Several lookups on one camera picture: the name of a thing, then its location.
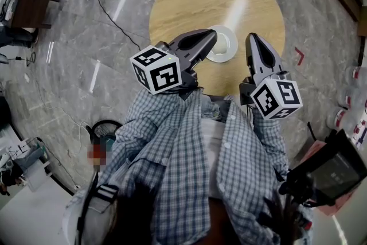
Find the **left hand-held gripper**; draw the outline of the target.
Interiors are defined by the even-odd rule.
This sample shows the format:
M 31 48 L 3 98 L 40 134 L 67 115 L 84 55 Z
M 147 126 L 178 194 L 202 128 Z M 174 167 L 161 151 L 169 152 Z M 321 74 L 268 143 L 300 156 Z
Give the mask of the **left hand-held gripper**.
M 217 42 L 213 29 L 180 34 L 171 44 L 160 41 L 130 58 L 137 81 L 152 95 L 178 94 L 185 100 L 198 81 L 193 67 L 203 61 Z

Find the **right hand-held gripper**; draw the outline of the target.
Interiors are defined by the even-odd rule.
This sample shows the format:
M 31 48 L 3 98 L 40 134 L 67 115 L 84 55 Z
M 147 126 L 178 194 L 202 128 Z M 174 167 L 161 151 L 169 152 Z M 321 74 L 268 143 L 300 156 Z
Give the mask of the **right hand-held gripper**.
M 288 71 L 282 71 L 280 56 L 271 44 L 250 33 L 245 48 L 252 83 L 240 83 L 240 104 L 255 106 L 265 120 L 284 119 L 302 108 L 298 85 Z

